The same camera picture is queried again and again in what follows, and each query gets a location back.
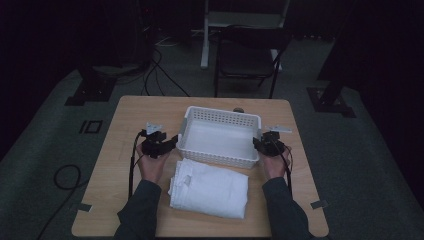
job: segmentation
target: hand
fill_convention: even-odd
[[[168,152],[164,155],[158,156],[157,159],[154,159],[150,156],[143,155],[143,152],[141,151],[141,144],[138,145],[136,149],[138,155],[142,156],[137,163],[141,172],[141,177],[144,180],[157,184],[162,177],[163,167],[165,166],[165,162],[168,159],[170,153]]]
[[[288,160],[290,151],[291,147],[286,146],[283,152],[284,158],[288,161],[287,166],[290,165],[290,161]],[[284,164],[284,160],[281,158],[280,155],[277,155],[275,157],[269,157],[263,155],[261,152],[258,153],[259,157],[262,159],[267,180],[276,177],[284,177],[284,174],[286,173],[286,165]]]

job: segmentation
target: gray carpet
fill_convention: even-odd
[[[318,192],[321,199],[329,203],[325,208],[329,237],[334,240],[424,239],[423,211],[358,93],[350,89],[342,92],[357,118],[317,113],[312,107],[306,88],[328,84],[316,78],[331,46],[323,41],[292,41],[283,55],[284,70],[274,92],[274,98],[287,99],[292,105]],[[207,70],[200,69],[199,41],[191,46],[157,48],[162,53],[160,65],[191,96],[213,96],[215,46],[211,46]],[[151,95],[161,95],[159,84],[167,96],[184,96],[160,71],[157,71],[158,84],[155,78],[153,72],[147,86]],[[88,102],[82,107],[64,106],[81,81],[76,71],[56,86],[0,163],[1,240],[37,238],[70,192],[60,190],[53,182],[61,166],[76,164],[81,169],[81,181],[90,178],[120,97],[140,95],[142,79],[121,78],[109,102]],[[251,85],[249,82],[224,84],[219,96],[267,98],[269,84],[260,89]],[[100,120],[103,124],[99,133],[80,133],[84,121]],[[76,177],[76,171],[67,169],[61,172],[58,182],[72,186]],[[85,187],[76,190],[42,239],[74,239],[71,233],[76,215],[74,204],[81,201],[84,191]]]

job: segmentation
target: chair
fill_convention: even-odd
[[[220,78],[258,79],[258,87],[272,78],[269,98],[272,98],[280,58],[290,36],[283,28],[263,28],[230,25],[219,34],[215,64],[215,97],[218,96]],[[273,58],[271,49],[277,50]]]

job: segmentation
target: white folded towel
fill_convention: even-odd
[[[169,194],[171,207],[224,218],[244,218],[248,177],[229,169],[183,159]]]

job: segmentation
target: wooden table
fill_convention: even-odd
[[[313,210],[310,205],[319,200],[319,196],[289,102],[269,99],[124,96],[116,109],[82,200],[83,204],[92,205],[92,209],[90,212],[78,211],[72,227],[75,236],[114,235],[119,226],[117,212],[127,202],[129,162],[136,134],[146,128],[147,122],[151,122],[162,124],[164,128],[161,131],[167,133],[168,139],[171,138],[178,134],[189,106],[229,111],[241,107],[246,113],[261,117],[262,129],[274,125],[291,128],[293,133],[281,133],[280,140],[293,148],[294,199],[308,216],[310,232],[316,236],[328,234],[323,210],[321,208]],[[259,164],[252,169],[226,167],[248,175],[249,190],[245,219],[224,219],[177,210],[169,206],[170,196],[167,191],[170,178],[175,173],[176,162],[181,159],[178,150],[174,149],[159,182],[162,195],[158,209],[158,237],[271,236],[262,193],[265,177]],[[137,186],[141,179],[137,170],[136,168],[134,186]]]

